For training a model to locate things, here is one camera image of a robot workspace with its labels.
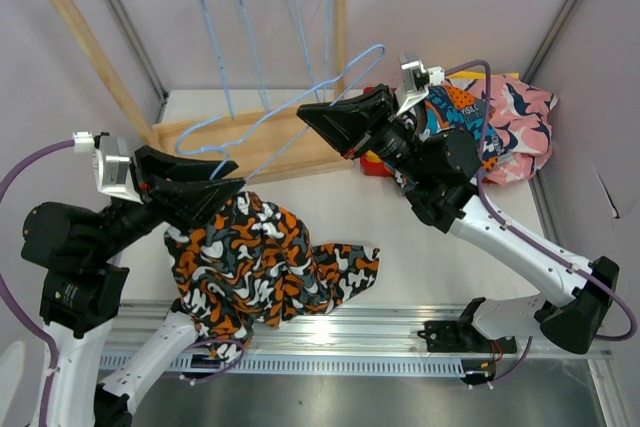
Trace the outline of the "wooden clothes rack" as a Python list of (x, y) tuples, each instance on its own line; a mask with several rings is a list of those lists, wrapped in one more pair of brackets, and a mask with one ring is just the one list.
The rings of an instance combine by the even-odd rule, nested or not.
[[(223, 120), (190, 135), (185, 150), (239, 138), (264, 112), (253, 63), (234, 0), (207, 0), (227, 69), (235, 108), (227, 103), (198, 0), (107, 0), (133, 46), (150, 83), (153, 110), (145, 114), (130, 93), (130, 81), (110, 60), (74, 0), (49, 0), (140, 140), (177, 155), (174, 143), (190, 126)], [(324, 0), (299, 0), (316, 84), (323, 81)], [(245, 0), (257, 42), (270, 110), (312, 86), (283, 0)], [(329, 79), (347, 64), (347, 0), (332, 0)], [(349, 85), (349, 72), (300, 102), (327, 102)], [(349, 162), (308, 130), (295, 112), (281, 113), (259, 127), (231, 160), (249, 183), (271, 182), (346, 169)]]

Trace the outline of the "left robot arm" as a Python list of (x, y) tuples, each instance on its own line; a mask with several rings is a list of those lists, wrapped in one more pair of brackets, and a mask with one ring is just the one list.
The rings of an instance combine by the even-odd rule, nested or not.
[(46, 202), (23, 225), (24, 260), (46, 270), (40, 315), (54, 340), (35, 420), (43, 426), (128, 426), (139, 403), (191, 345), (216, 337), (216, 321), (172, 308), (161, 327), (118, 371), (99, 377), (128, 269), (113, 258), (158, 225), (179, 234), (203, 226), (244, 185), (230, 160), (175, 157), (150, 146), (129, 151), (106, 135), (78, 140), (93, 156), (100, 211)]

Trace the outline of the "orange black camo shorts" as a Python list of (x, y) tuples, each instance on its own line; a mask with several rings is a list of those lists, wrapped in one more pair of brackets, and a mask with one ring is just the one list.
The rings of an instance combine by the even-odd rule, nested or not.
[(380, 264), (376, 247), (313, 243), (299, 217), (250, 191), (202, 227), (167, 228), (163, 240), (181, 309), (224, 363), (249, 346), (255, 324), (327, 315), (371, 288)]

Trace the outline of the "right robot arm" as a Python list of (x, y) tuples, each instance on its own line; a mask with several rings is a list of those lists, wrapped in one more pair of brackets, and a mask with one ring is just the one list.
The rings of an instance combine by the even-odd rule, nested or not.
[(573, 254), (500, 213), (475, 177), (482, 163), (469, 129), (420, 133), (427, 116), (386, 85), (335, 104), (302, 105), (297, 115), (346, 159), (376, 154), (411, 184), (406, 198), (423, 224), (480, 248), (537, 289), (529, 297), (471, 300), (456, 322), (464, 348), (526, 336), (573, 354), (589, 350), (613, 302), (618, 265)]

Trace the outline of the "pink shark print shorts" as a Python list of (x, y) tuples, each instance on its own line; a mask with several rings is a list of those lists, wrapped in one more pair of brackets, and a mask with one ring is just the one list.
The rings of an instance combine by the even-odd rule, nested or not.
[(553, 152), (549, 114), (556, 106), (555, 94), (522, 82), (515, 75), (491, 77), (491, 86), (478, 81), (465, 91), (484, 101), (489, 94), (489, 125), (504, 143), (497, 166), (484, 175), (487, 184), (507, 185), (531, 179)]

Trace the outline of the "yellow shorts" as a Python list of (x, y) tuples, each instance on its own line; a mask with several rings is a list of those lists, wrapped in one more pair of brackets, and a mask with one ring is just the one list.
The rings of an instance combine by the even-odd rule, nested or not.
[(445, 83), (459, 90), (466, 90), (473, 83), (477, 83), (478, 81), (484, 82), (485, 80), (485, 75), (480, 72), (462, 70), (448, 76)]

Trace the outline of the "teal pirate print shorts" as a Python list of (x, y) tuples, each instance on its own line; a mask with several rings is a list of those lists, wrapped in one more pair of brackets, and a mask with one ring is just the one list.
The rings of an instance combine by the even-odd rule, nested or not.
[(505, 152), (504, 143), (490, 125), (482, 134), (485, 102), (469, 92), (449, 84), (432, 86), (421, 102), (403, 114), (401, 122), (421, 140), (444, 130), (464, 128), (482, 146), (484, 174), (488, 175)]

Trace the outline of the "red plastic bin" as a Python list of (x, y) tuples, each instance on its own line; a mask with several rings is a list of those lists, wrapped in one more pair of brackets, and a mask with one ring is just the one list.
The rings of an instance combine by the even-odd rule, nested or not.
[(366, 152), (359, 162), (366, 176), (390, 178), (394, 175), (394, 171), (372, 151)]

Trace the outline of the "blue wire hanger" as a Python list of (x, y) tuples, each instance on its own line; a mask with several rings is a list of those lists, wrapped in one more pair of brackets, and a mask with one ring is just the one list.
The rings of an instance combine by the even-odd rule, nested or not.
[(250, 127), (245, 131), (243, 135), (239, 138), (223, 142), (220, 144), (212, 144), (212, 145), (203, 145), (191, 150), (185, 150), (182, 148), (182, 143), (192, 134), (196, 133), (199, 130), (204, 129), (205, 127), (212, 126), (218, 122), (223, 120), (222, 117), (212, 117), (203, 121), (197, 122), (195, 125), (187, 127), (177, 138), (174, 143), (174, 150), (177, 155), (192, 157), (198, 154), (205, 153), (215, 153), (220, 154), (223, 157), (222, 164), (220, 167), (217, 167), (214, 170), (214, 173), (210, 175), (210, 179), (214, 178), (214, 175), (217, 174), (227, 163), (231, 161), (232, 154), (230, 152), (231, 147), (237, 147), (243, 145), (253, 134), (254, 132), (261, 127), (263, 124), (267, 123), (271, 119), (275, 118), (281, 113), (291, 113), (295, 112), (297, 109), (297, 105), (300, 104), (302, 100), (308, 97), (311, 94), (317, 93), (319, 90), (324, 89), (325, 87), (334, 84), (337, 85), (339, 80), (343, 80), (349, 70), (357, 65), (360, 61), (366, 58), (368, 55), (372, 54), (374, 51), (378, 51), (378, 55), (375, 59), (364, 69), (364, 71), (347, 87), (344, 88), (344, 91), (340, 94), (337, 94), (335, 98), (329, 103), (329, 107), (334, 107), (339, 101), (343, 100), (345, 96), (364, 78), (366, 78), (369, 73), (379, 64), (379, 62), (384, 58), (386, 54), (386, 45), (384, 43), (376, 43), (371, 45), (369, 48), (362, 51), (358, 56), (349, 61), (343, 70), (337, 74), (334, 78), (330, 78), (315, 84), (313, 87), (304, 91), (294, 99), (282, 104), (281, 106), (264, 112), (257, 120), (255, 120)]
[(315, 87), (316, 78), (314, 75), (311, 57), (309, 54), (308, 45), (306, 41), (300, 1), (299, 0), (283, 0), (283, 1), (285, 3), (286, 10), (288, 12), (289, 20), (294, 28), (294, 31), (298, 39), (300, 52), (302, 54), (303, 62), (305, 65), (307, 75), (309, 77), (310, 84), (312, 87)]
[[(323, 82), (329, 80), (332, 0), (324, 0)], [(322, 100), (327, 100), (327, 84), (322, 87)]]
[(234, 108), (234, 103), (233, 103), (233, 100), (232, 100), (232, 97), (231, 97), (231, 91), (230, 91), (229, 84), (228, 84), (227, 69), (226, 69), (225, 62), (224, 62), (224, 57), (222, 55), (222, 51), (221, 51), (221, 48), (220, 48), (218, 36), (216, 34), (213, 18), (211, 16), (210, 11), (209, 11), (208, 2), (207, 2), (207, 0), (198, 0), (198, 4), (199, 4), (200, 12), (201, 12), (203, 20), (204, 20), (204, 24), (205, 24), (205, 28), (206, 28), (206, 31), (207, 31), (208, 39), (209, 39), (210, 45), (211, 45), (211, 47), (213, 49), (213, 53), (214, 53), (214, 56), (215, 56), (216, 65), (217, 65), (217, 68), (218, 68), (218, 72), (219, 72), (219, 76), (220, 76), (220, 80), (221, 80), (221, 84), (222, 84), (222, 88), (223, 88), (224, 97), (225, 97), (225, 100), (226, 100), (226, 103), (227, 103), (227, 110), (228, 110), (229, 116), (232, 119), (234, 119), (235, 118), (235, 108)]
[(264, 72), (262, 69), (257, 42), (255, 39), (254, 30), (253, 30), (253, 26), (249, 16), (249, 12), (247, 10), (245, 0), (234, 0), (234, 1), (236, 5), (238, 21), (243, 30), (244, 36), (246, 38), (247, 49), (253, 63), (254, 78), (256, 82), (257, 92), (261, 101), (261, 105), (266, 112), (269, 112), (270, 103), (269, 103), (269, 99), (266, 92)]

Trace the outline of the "aluminium mounting rail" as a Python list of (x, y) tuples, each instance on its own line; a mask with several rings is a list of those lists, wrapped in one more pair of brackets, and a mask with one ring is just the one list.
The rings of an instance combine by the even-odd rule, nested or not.
[[(107, 337), (107, 351), (134, 352), (161, 327), (167, 303), (125, 303)], [(301, 316), (279, 329), (256, 324), (251, 354), (284, 356), (400, 357), (426, 356), (416, 336), (427, 320), (452, 320), (460, 305), (351, 305), (329, 315)]]

